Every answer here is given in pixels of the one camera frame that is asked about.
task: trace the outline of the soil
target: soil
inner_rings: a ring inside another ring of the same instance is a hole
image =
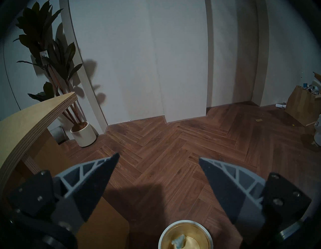
[[[80,122],[80,123],[74,125],[74,126],[71,128],[71,131],[72,131],[72,132],[80,131],[80,130],[82,130],[83,128],[85,128],[86,125],[87,125],[87,122]]]

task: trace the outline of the small object in bowl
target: small object in bowl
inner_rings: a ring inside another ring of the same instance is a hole
[[[184,246],[185,235],[182,234],[177,239],[172,240],[172,245],[175,246],[176,249],[181,249]]]

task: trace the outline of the white plant pot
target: white plant pot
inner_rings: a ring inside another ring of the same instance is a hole
[[[80,147],[86,147],[88,145],[91,145],[93,142],[95,142],[97,138],[89,122],[86,123],[86,127],[81,129],[80,131],[73,132],[70,129],[71,134],[73,135]]]

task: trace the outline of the plywood edge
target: plywood edge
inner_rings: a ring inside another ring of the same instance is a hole
[[[76,93],[72,93],[68,98],[63,100],[57,107],[45,115],[29,132],[17,143],[9,156],[5,159],[3,165],[0,165],[0,198],[3,188],[14,170],[15,166],[30,148],[32,143],[42,134],[42,132],[66,110],[72,103],[77,100]]]

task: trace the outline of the wooden panel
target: wooden panel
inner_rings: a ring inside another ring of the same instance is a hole
[[[26,153],[42,170],[50,170],[51,176],[72,166],[71,161],[59,147],[48,129],[37,138]]]
[[[104,198],[101,198],[89,220],[77,233],[78,248],[126,247],[129,223]]]
[[[313,124],[321,113],[320,97],[297,85],[288,99],[285,111],[303,126],[308,126]]]
[[[31,144],[76,100],[74,92],[64,94],[0,121],[0,195],[14,167]]]

